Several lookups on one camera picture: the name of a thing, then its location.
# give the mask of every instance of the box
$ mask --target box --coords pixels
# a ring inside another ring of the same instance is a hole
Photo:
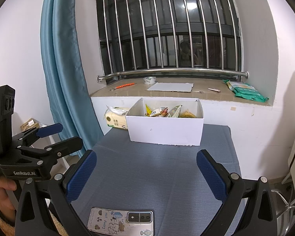
[[[27,122],[25,122],[24,124],[20,126],[22,132],[28,129],[39,128],[39,127],[40,127],[39,123],[33,118],[30,118]]]
[[[145,104],[151,109],[182,105],[197,118],[147,117]],[[199,146],[203,129],[203,110],[197,98],[146,97],[138,100],[126,115],[131,141],[164,145]]]
[[[129,108],[125,108],[125,107],[115,107],[115,108],[129,110]],[[125,115],[118,115],[107,109],[105,112],[105,118],[106,118],[107,126],[109,127],[124,129],[124,130],[128,129]]]

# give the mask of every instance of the stainless steel railing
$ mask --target stainless steel railing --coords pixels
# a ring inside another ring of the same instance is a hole
[[[160,48],[160,61],[161,61],[161,68],[149,68],[149,56],[148,56],[148,46],[147,46],[147,39],[146,39],[146,31],[145,31],[145,26],[144,26],[144,17],[143,17],[143,10],[142,10],[142,2],[139,0],[139,5],[140,5],[140,13],[141,13],[141,21],[142,21],[142,31],[143,31],[143,41],[144,41],[144,48],[145,48],[145,57],[146,57],[146,62],[147,62],[147,69],[143,70],[137,70],[136,67],[136,60],[134,56],[134,46],[133,46],[133,36],[132,36],[132,31],[131,31],[131,21],[130,21],[130,13],[129,13],[129,4],[128,0],[126,1],[126,6],[127,6],[127,15],[128,15],[128,24],[129,24],[129,30],[130,30],[130,42],[131,42],[131,52],[132,52],[132,58],[133,58],[133,64],[134,64],[134,70],[131,71],[125,71],[124,69],[124,60],[122,56],[122,46],[121,46],[121,39],[120,39],[120,27],[119,27],[119,20],[118,20],[118,11],[117,11],[117,4],[116,0],[114,0],[114,5],[115,5],[115,16],[116,16],[116,22],[117,22],[117,34],[118,34],[118,42],[119,42],[119,50],[121,54],[121,64],[122,64],[122,69],[123,72],[113,72],[112,69],[112,59],[111,59],[111,51],[110,51],[110,46],[109,46],[109,38],[108,38],[108,30],[107,30],[107,16],[106,16],[106,9],[105,9],[105,1],[103,0],[103,14],[104,14],[104,25],[105,25],[105,34],[106,34],[106,44],[107,44],[107,51],[108,51],[108,58],[109,58],[109,65],[110,65],[110,70],[111,73],[105,76],[98,76],[98,81],[103,81],[107,79],[111,79],[114,76],[119,76],[119,75],[137,75],[137,74],[149,74],[149,73],[166,73],[166,72],[171,72],[171,73],[179,73],[179,72],[184,72],[184,73],[194,73],[194,72],[202,72],[202,73],[215,73],[215,74],[222,74],[222,75],[231,75],[231,76],[243,76],[248,78],[248,72],[239,72],[238,71],[238,42],[237,42],[237,36],[236,36],[236,28],[235,28],[235,20],[234,20],[234,15],[232,13],[232,9],[230,6],[230,0],[227,0],[228,7],[230,10],[230,15],[231,15],[231,20],[232,20],[232,25],[233,25],[233,31],[234,31],[234,39],[235,39],[235,71],[232,70],[225,70],[224,69],[224,47],[223,47],[223,35],[222,35],[222,28],[221,28],[221,22],[220,22],[220,17],[219,17],[219,11],[217,7],[216,0],[213,0],[216,14],[217,14],[217,21],[218,21],[218,26],[219,26],[219,35],[220,35],[220,45],[221,45],[221,69],[212,69],[209,68],[209,55],[208,55],[208,34],[207,34],[207,29],[206,29],[206,23],[205,23],[205,16],[202,8],[202,1],[198,0],[200,10],[201,10],[201,17],[204,25],[204,34],[205,34],[205,45],[206,45],[206,68],[195,68],[194,67],[194,57],[193,57],[193,44],[192,44],[192,32],[191,32],[191,26],[190,26],[190,19],[189,19],[189,12],[187,8],[187,2],[186,0],[183,0],[185,9],[186,9],[186,17],[187,17],[187,24],[188,24],[188,33],[189,33],[189,38],[190,38],[190,52],[191,52],[191,68],[181,68],[178,65],[178,45],[177,45],[177,39],[176,39],[176,30],[175,30],[175,21],[173,17],[173,10],[172,10],[172,4],[171,0],[167,0],[169,4],[169,10],[170,10],[170,15],[171,15],[171,22],[172,22],[172,30],[173,30],[173,36],[174,36],[174,46],[175,46],[175,58],[176,58],[176,68],[164,68],[164,61],[163,61],[163,54],[162,54],[162,41],[161,41],[161,34],[160,34],[160,27],[159,27],[159,19],[158,19],[158,14],[157,14],[157,6],[156,6],[156,0],[153,0],[154,4],[154,9],[155,9],[155,17],[156,17],[156,26],[157,26],[157,34],[158,34],[158,39],[159,39],[159,48]]]

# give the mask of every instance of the blue gripper pad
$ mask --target blue gripper pad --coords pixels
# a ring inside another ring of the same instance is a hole
[[[66,198],[69,203],[79,197],[83,187],[96,166],[96,162],[97,155],[92,151],[67,184]]]
[[[224,202],[227,199],[226,184],[202,151],[197,153],[197,165],[214,197]]]
[[[53,134],[57,134],[63,130],[63,126],[60,123],[56,123],[53,125],[49,125],[43,128],[39,128],[38,131],[36,132],[36,135],[38,137],[46,137],[46,136],[51,136]]]

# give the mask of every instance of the tape roll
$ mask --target tape roll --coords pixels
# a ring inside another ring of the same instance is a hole
[[[146,85],[151,85],[156,83],[156,77],[149,76],[149,77],[144,77],[143,78],[144,84]]]

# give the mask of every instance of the phone case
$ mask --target phone case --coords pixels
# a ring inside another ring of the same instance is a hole
[[[128,212],[141,212],[133,210],[111,210],[93,207],[87,228],[90,231],[117,236],[154,236],[154,214],[151,212],[150,223],[129,223]]]

